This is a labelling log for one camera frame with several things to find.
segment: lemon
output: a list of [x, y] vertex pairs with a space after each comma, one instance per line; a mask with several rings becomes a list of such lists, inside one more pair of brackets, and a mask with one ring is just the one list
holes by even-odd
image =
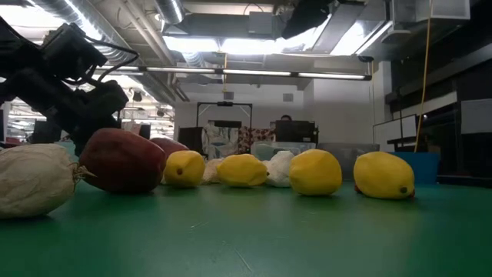
[[341, 187], [340, 163], [330, 152], [307, 150], [292, 159], [289, 179], [302, 195], [330, 195]]
[[177, 151], [169, 155], [164, 177], [169, 185], [189, 188], [200, 185], [204, 171], [205, 162], [198, 152]]
[[386, 152], [371, 152], [357, 158], [356, 189], [379, 199], [404, 199], [414, 194], [414, 171], [403, 159]]
[[267, 180], [267, 167], [253, 155], [231, 155], [217, 166], [217, 174], [226, 185], [251, 187]]

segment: blue container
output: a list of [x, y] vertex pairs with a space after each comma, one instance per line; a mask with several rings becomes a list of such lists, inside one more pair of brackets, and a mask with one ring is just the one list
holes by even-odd
[[414, 170], [415, 184], [435, 184], [439, 155], [437, 153], [392, 152], [391, 154], [403, 159]]

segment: onion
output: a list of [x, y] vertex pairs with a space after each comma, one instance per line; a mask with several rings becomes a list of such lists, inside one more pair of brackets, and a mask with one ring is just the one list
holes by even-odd
[[0, 219], [45, 215], [74, 193], [84, 168], [55, 144], [24, 145], [0, 152]]

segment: green tabletop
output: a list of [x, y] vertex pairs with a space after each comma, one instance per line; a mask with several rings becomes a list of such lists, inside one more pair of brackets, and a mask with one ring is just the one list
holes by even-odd
[[110, 195], [82, 183], [36, 220], [0, 221], [0, 276], [492, 276], [492, 190], [414, 201], [219, 185]]

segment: white wall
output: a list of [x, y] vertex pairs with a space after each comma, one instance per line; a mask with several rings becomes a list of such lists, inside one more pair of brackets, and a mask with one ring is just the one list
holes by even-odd
[[304, 90], [303, 109], [306, 120], [314, 121], [314, 111], [312, 107], [314, 107], [314, 80], [311, 81]]
[[372, 143], [371, 82], [314, 80], [313, 120], [319, 142]]
[[373, 75], [371, 91], [374, 86], [374, 124], [380, 124], [392, 120], [390, 106], [386, 104], [384, 97], [391, 93], [391, 62], [380, 62], [377, 71]]
[[[222, 85], [181, 84], [181, 88], [190, 98], [190, 102], [175, 105], [175, 136], [178, 128], [196, 126], [197, 102], [224, 101]], [[253, 104], [253, 128], [270, 128], [270, 122], [279, 120], [282, 115], [290, 115], [294, 120], [305, 120], [303, 110], [303, 92], [293, 85], [227, 85], [229, 92], [234, 92], [234, 103]], [[283, 94], [294, 94], [293, 102], [283, 102]], [[243, 109], [250, 114], [248, 107]], [[199, 126], [204, 126], [209, 120], [242, 121], [243, 126], [249, 126], [249, 117], [239, 108], [217, 107], [211, 105], [199, 117]]]

